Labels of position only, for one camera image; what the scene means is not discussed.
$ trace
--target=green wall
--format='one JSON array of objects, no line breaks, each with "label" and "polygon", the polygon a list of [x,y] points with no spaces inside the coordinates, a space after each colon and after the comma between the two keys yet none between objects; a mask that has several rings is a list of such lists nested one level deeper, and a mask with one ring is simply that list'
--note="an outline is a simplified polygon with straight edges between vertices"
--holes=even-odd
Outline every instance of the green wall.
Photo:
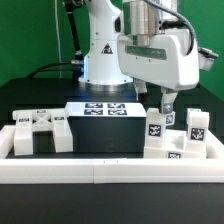
[{"label": "green wall", "polygon": [[[0,7],[0,85],[25,77],[36,68],[57,62],[54,0],[7,0]],[[112,0],[121,7],[121,0]],[[223,0],[181,0],[180,10],[195,27],[199,44],[213,49],[220,57],[210,72],[201,72],[200,83],[224,100],[224,18]],[[63,61],[73,59],[73,45],[62,0],[58,0]],[[75,11],[84,53],[89,49],[89,24],[86,7]],[[59,77],[59,74],[48,74]]]}]

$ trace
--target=qr-like marker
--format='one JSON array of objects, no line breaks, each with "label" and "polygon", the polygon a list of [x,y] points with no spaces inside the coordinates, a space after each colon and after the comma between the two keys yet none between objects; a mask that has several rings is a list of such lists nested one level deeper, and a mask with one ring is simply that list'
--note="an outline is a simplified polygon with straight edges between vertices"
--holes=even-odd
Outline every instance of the qr-like marker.
[{"label": "qr-like marker", "polygon": [[94,116],[94,115],[103,115],[103,110],[94,110],[94,109],[89,109],[89,110],[85,110],[84,111],[84,115],[91,115],[91,116]]},{"label": "qr-like marker", "polygon": [[120,108],[125,108],[125,104],[124,103],[108,103],[107,104],[108,108],[114,108],[114,109],[120,109]]},{"label": "qr-like marker", "polygon": [[181,154],[175,152],[169,152],[168,159],[181,159]]},{"label": "qr-like marker", "polygon": [[191,128],[191,135],[190,135],[191,140],[204,141],[204,137],[205,137],[205,129]]},{"label": "qr-like marker", "polygon": [[173,114],[166,116],[166,124],[172,124],[174,121]]},{"label": "qr-like marker", "polygon": [[149,125],[149,136],[153,137],[161,137],[161,125],[154,125],[150,124]]},{"label": "qr-like marker", "polygon": [[55,117],[54,120],[55,121],[63,121],[65,118],[64,117]]},{"label": "qr-like marker", "polygon": [[85,108],[103,108],[102,103],[86,103]]},{"label": "qr-like marker", "polygon": [[29,118],[21,118],[19,119],[19,122],[28,122],[30,119]]},{"label": "qr-like marker", "polygon": [[37,113],[38,114],[43,114],[43,113],[46,113],[46,110],[38,110]]},{"label": "qr-like marker", "polygon": [[108,110],[108,114],[109,115],[127,115],[127,111],[126,110]]}]

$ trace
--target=black table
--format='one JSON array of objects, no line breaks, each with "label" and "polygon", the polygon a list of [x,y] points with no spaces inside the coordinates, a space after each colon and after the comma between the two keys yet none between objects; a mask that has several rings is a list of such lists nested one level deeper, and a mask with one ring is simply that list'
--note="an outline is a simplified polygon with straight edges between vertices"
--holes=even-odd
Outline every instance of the black table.
[{"label": "black table", "polygon": [[[149,85],[145,109],[157,107],[160,88]],[[133,89],[100,93],[70,79],[14,79],[0,88],[0,128],[14,124],[18,109],[63,108],[74,102],[135,102]],[[179,93],[174,129],[186,129],[186,109],[210,112],[210,131],[224,142],[224,104],[202,86]],[[27,158],[77,158],[74,153],[35,153]],[[203,223],[224,222],[223,184],[0,185],[1,223]]]}]

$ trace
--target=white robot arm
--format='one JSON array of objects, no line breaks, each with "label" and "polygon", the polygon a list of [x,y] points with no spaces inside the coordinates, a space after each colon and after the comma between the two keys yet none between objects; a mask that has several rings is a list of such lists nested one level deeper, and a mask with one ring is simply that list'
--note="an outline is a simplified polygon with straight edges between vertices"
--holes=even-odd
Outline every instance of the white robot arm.
[{"label": "white robot arm", "polygon": [[193,27],[177,13],[178,0],[123,0],[123,11],[110,0],[70,1],[89,10],[90,51],[79,78],[87,87],[116,90],[133,81],[141,95],[153,83],[162,87],[161,112],[171,113],[177,92],[194,88],[199,68],[217,58],[198,47]]}]

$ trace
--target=robot logo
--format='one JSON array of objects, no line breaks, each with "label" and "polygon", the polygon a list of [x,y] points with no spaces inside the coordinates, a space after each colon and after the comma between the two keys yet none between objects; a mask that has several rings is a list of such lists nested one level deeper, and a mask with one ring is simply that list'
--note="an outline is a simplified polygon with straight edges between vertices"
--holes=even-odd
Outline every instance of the robot logo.
[{"label": "robot logo", "polygon": [[113,54],[113,51],[111,50],[111,47],[109,44],[106,44],[101,54]]}]

